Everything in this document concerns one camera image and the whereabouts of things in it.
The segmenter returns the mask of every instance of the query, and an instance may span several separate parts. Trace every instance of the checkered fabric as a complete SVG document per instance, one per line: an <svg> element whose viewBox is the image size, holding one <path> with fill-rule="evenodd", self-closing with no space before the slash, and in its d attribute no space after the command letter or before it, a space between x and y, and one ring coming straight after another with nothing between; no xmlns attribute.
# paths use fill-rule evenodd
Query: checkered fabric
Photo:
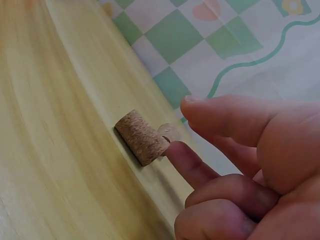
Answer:
<svg viewBox="0 0 320 240"><path fill-rule="evenodd" d="M320 13L319 0L100 3L112 6L114 23L177 111L185 95L212 97L220 81L215 79L231 65L267 56L286 25Z"/></svg>

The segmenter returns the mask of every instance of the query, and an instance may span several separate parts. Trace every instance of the cork cylinder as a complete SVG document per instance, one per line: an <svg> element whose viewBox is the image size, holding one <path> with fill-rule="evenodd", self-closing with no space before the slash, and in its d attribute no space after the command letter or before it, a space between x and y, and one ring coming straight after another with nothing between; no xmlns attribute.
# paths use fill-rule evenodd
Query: cork cylinder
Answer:
<svg viewBox="0 0 320 240"><path fill-rule="evenodd" d="M121 118L114 127L142 166L163 155L170 145L136 110Z"/></svg>

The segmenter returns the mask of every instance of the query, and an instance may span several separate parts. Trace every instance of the wooden surface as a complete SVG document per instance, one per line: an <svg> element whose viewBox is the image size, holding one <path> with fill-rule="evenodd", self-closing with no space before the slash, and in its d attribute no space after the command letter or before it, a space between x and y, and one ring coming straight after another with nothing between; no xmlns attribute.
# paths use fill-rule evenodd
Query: wooden surface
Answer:
<svg viewBox="0 0 320 240"><path fill-rule="evenodd" d="M95 0L0 0L0 239L173 239L191 188L139 167L113 130L132 109L179 124Z"/></svg>

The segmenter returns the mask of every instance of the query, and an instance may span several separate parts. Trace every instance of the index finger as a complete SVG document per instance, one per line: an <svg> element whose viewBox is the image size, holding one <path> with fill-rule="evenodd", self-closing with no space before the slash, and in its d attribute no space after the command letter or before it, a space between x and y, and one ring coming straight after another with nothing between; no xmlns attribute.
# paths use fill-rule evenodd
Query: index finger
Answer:
<svg viewBox="0 0 320 240"><path fill-rule="evenodd" d="M256 147L266 126L284 105L237 95L204 100L187 96L181 102L181 112L200 135L218 135Z"/></svg>

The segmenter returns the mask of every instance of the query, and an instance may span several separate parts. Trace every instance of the hand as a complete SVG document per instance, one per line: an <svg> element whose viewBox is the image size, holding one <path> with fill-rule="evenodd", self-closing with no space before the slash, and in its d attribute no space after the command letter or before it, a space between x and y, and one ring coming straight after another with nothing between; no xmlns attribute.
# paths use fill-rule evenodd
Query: hand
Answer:
<svg viewBox="0 0 320 240"><path fill-rule="evenodd" d="M173 142L166 155L194 188L177 240L320 239L320 104L188 96L181 111L243 175L219 176Z"/></svg>

